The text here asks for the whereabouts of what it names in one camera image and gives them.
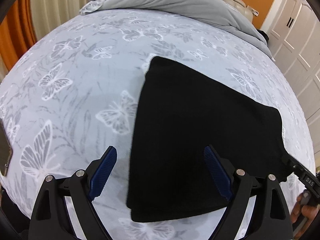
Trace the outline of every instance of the finger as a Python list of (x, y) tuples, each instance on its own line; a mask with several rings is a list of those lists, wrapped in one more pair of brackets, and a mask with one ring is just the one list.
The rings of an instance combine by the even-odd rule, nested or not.
[(300, 202), (297, 202), (291, 212), (290, 219), (292, 223), (295, 223), (300, 215)]
[(305, 233), (305, 231), (307, 231), (311, 223), (312, 223), (312, 220), (309, 219), (301, 228), (301, 230), (294, 236), (294, 239), (299, 239)]
[(302, 200), (302, 196), (303, 196), (303, 193), (301, 193), (299, 196), (297, 196), (297, 201), (300, 202)]
[(302, 207), (301, 213), (303, 216), (305, 216), (306, 218), (309, 218), (311, 221), (313, 221), (315, 219), (316, 215), (318, 214), (318, 206), (313, 207), (313, 206), (305, 205)]

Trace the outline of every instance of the light blue bedding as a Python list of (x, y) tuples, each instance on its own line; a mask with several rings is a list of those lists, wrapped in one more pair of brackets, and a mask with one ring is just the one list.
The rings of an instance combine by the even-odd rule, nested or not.
[[(181, 62), (262, 104), (277, 108), (287, 151), (315, 172), (302, 109), (272, 60), (251, 44), (187, 17), (140, 9), (77, 16), (33, 46), (0, 85), (0, 118), (13, 157), (1, 183), (31, 216), (48, 174), (72, 175), (116, 147), (118, 161), (93, 202), (114, 240), (207, 240), (224, 209), (197, 217), (140, 224), (126, 207), (135, 111), (144, 74), (155, 55)], [(282, 184), (289, 209), (303, 186)], [(238, 236), (252, 212), (251, 198)], [(70, 200), (76, 232), (83, 233)]]

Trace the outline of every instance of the black cloth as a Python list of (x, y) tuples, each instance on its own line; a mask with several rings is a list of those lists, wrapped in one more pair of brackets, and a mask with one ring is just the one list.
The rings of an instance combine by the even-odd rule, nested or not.
[(213, 145), (236, 169), (286, 181), (277, 109), (178, 62), (154, 57), (143, 85), (130, 157), (127, 206), (136, 222), (190, 217), (228, 205), (205, 165)]
[(267, 35), (264, 31), (262, 31), (262, 30), (258, 30), (258, 29), (257, 29), (257, 31), (258, 31), (258, 33), (260, 33), (260, 34), (264, 37), (264, 39), (265, 39), (266, 42), (268, 43), (268, 42), (269, 42), (269, 37), (268, 37), (268, 35)]

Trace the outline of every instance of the white cabinet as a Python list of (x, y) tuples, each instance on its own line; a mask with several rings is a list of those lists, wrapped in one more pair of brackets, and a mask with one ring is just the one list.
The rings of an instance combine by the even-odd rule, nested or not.
[(305, 114), (320, 166), (320, 22), (306, 0), (283, 0), (269, 48)]

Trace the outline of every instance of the silver bolt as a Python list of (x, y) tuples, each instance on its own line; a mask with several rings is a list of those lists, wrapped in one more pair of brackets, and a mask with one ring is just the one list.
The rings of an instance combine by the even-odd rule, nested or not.
[(48, 175), (48, 176), (45, 177), (45, 181), (46, 181), (46, 182), (49, 182), (49, 181), (51, 181), (52, 179), (53, 179), (53, 176), (52, 176), (52, 175)]
[(238, 174), (239, 176), (244, 176), (244, 175), (245, 175), (245, 172), (244, 172), (244, 170), (239, 169), (239, 170), (237, 170), (237, 174)]
[(77, 177), (82, 177), (84, 175), (84, 170), (79, 170), (76, 172)]
[(268, 178), (269, 178), (270, 180), (276, 180), (276, 176), (273, 175), (273, 174), (269, 174)]

